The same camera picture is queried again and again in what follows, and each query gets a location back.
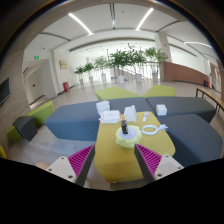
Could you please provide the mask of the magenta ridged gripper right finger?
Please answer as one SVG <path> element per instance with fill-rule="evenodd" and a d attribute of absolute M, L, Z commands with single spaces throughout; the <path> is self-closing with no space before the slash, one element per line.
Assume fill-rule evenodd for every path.
<path fill-rule="evenodd" d="M 172 156 L 168 154 L 160 155 L 139 144 L 134 146 L 134 154 L 146 184 L 183 169 L 183 166 Z"/>

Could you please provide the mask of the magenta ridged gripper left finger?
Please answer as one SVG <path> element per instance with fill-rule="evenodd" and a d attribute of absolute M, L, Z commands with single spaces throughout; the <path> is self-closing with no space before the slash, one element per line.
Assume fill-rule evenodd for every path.
<path fill-rule="evenodd" d="M 95 155 L 95 146 L 90 145 L 69 157 L 61 156 L 47 171 L 83 187 Z"/>

